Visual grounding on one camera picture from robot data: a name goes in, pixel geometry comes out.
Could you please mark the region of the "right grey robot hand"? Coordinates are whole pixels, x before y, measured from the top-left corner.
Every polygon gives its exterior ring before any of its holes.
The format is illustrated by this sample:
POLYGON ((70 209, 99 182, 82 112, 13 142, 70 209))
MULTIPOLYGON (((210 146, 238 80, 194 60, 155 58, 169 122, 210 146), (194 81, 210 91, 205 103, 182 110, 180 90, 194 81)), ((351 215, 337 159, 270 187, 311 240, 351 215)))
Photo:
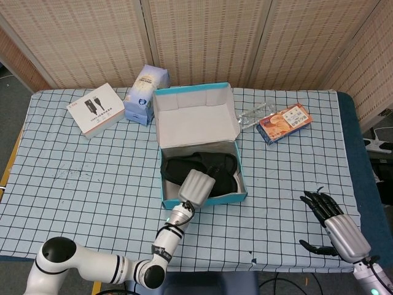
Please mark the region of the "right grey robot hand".
POLYGON ((331 242, 330 246, 316 247, 300 240, 300 244, 307 251, 318 255, 339 256, 352 264, 369 255, 369 242, 353 219, 343 212, 331 196, 319 191, 304 191, 300 199, 314 213, 331 242))

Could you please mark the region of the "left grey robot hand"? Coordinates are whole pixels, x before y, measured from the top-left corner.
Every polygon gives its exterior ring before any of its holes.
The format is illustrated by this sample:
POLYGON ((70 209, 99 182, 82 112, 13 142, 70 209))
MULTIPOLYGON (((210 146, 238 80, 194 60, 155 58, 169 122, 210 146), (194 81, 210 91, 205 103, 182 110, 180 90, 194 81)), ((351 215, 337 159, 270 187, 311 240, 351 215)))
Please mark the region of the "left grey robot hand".
POLYGON ((208 199, 216 180, 209 175, 191 169, 179 189, 181 202, 189 202, 194 208, 201 208, 208 199))

